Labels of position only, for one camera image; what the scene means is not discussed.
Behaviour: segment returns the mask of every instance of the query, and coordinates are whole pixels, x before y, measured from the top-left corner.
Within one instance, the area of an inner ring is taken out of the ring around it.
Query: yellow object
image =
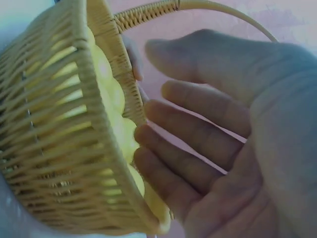
[[[87,35],[88,35],[88,44],[91,48],[93,48],[96,44],[96,40],[95,40],[93,32],[91,31],[89,27],[87,27]]]
[[[106,169],[102,172],[102,175],[104,176],[111,176],[113,175],[113,171],[111,169]],[[104,181],[102,181],[102,184],[107,187],[107,186],[116,186],[117,185],[117,182],[114,178],[109,178],[109,179],[106,179]],[[122,191],[120,189],[106,189],[103,194],[106,195],[106,196],[114,196],[114,195],[119,195],[121,194]]]
[[[132,120],[128,118],[124,118],[123,123],[127,139],[127,154],[125,159],[128,163],[131,163],[133,161],[134,152],[140,147],[139,143],[134,139],[134,130],[137,126]]]
[[[92,55],[97,78],[105,88],[109,88],[113,75],[108,59],[97,45],[93,47]]]
[[[121,85],[115,78],[112,78],[110,84],[107,88],[109,92],[110,99],[113,103],[114,108],[120,113],[123,114],[125,98]]]
[[[131,165],[128,165],[128,168],[130,170],[130,173],[133,177],[135,184],[138,187],[138,190],[139,190],[141,196],[143,197],[145,194],[145,188],[144,188],[144,182],[143,182],[141,175]]]

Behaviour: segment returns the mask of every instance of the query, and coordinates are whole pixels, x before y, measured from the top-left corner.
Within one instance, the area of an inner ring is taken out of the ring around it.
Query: yellow fruit
[[[131,175],[133,177],[133,180],[134,180],[135,184],[138,187],[138,190],[139,190],[140,194],[143,197],[144,193],[145,193],[145,188],[144,188],[144,182],[143,182],[143,179],[142,179],[141,175],[131,165],[128,165],[128,168],[129,168],[129,171],[130,171],[130,173],[131,173]]]
[[[94,45],[96,44],[96,40],[95,40],[95,36],[93,32],[91,31],[89,27],[87,27],[87,34],[88,34],[88,44],[91,48],[93,48]]]
[[[103,53],[102,49],[98,46],[94,46],[92,50],[93,63],[96,71],[96,76],[104,85],[104,87],[108,88],[110,85],[110,81],[113,78],[111,66],[109,64],[108,59]]]
[[[140,145],[134,139],[134,130],[137,127],[136,124],[128,119],[123,119],[124,128],[125,128],[125,138],[126,138],[126,147],[127,154],[125,160],[127,163],[131,163],[133,161],[134,152],[140,147]]]
[[[111,169],[106,169],[104,171],[102,171],[102,175],[104,176],[110,176],[113,174],[113,171]],[[104,186],[116,186],[117,182],[114,178],[109,178],[109,179],[105,179],[104,181],[102,181],[102,184]],[[103,192],[104,195],[106,196],[114,196],[114,195],[119,195],[121,194],[122,191],[120,189],[107,189]],[[115,203],[115,199],[109,199],[107,200],[108,203]]]
[[[125,106],[125,98],[121,85],[115,78],[112,78],[109,87],[107,88],[109,92],[110,99],[113,103],[114,108],[123,114]]]
[[[127,158],[129,154],[129,143],[127,143],[125,126],[123,123],[123,117],[117,112],[113,111],[111,115],[111,126],[114,136],[118,142],[119,148],[121,149],[124,158]]]

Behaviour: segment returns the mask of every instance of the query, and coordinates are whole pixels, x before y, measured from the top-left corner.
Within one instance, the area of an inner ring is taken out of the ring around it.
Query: palm
[[[202,216],[209,225],[200,230],[203,221],[198,218]],[[188,237],[276,238],[277,221],[276,208],[263,188],[252,147],[247,144],[227,176],[216,180],[210,192],[193,205],[184,227]]]

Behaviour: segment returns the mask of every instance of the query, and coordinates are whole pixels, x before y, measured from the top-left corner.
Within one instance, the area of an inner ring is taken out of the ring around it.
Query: finger
[[[139,92],[141,95],[141,99],[143,103],[146,103],[149,100],[148,95],[145,93],[145,91],[143,90],[143,88],[138,84],[138,88],[139,88]]]
[[[145,113],[149,120],[226,171],[244,145],[215,125],[158,101],[145,104]]]
[[[244,138],[251,133],[249,110],[212,87],[171,80],[163,85],[162,95],[170,102]]]
[[[207,194],[213,183],[223,175],[196,156],[167,142],[148,125],[137,128],[135,138],[202,195]]]
[[[141,147],[134,155],[135,164],[147,182],[183,222],[201,196],[181,177],[175,175],[150,150]]]
[[[127,49],[130,61],[131,61],[134,77],[136,78],[136,80],[142,81],[144,78],[143,64],[142,64],[142,58],[138,50],[138,47],[133,41],[131,41],[126,36],[122,36],[122,38],[123,38],[124,45]]]
[[[208,83],[247,106],[267,87],[302,71],[303,65],[313,68],[315,64],[314,57],[300,47],[239,39],[212,30],[171,41],[151,40],[146,53],[165,75]]]

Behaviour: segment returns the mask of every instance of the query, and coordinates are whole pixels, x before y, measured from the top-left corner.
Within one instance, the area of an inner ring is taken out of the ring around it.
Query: basket weave
[[[104,0],[64,0],[39,15],[0,56],[0,169],[18,200],[39,221],[73,234],[165,234],[169,230],[169,209],[147,183],[143,199],[118,148],[102,104],[86,27],[124,91],[123,116],[141,125],[146,122],[142,101],[120,33],[158,16],[193,8],[232,14],[276,41],[246,15],[206,0],[165,0],[116,15]],[[64,44],[52,50],[62,39]],[[40,70],[70,46],[77,50]],[[72,62],[77,64],[76,71],[52,79]],[[38,68],[27,73],[35,63]],[[77,74],[80,83],[56,91]],[[78,90],[82,98],[58,103]],[[57,119],[82,105],[85,113]],[[68,130],[86,122],[91,127]],[[100,175],[104,169],[111,169],[113,175]],[[117,185],[105,187],[100,183],[104,179],[115,179]],[[121,190],[121,195],[111,197],[116,203],[106,202],[103,192],[107,189]]]

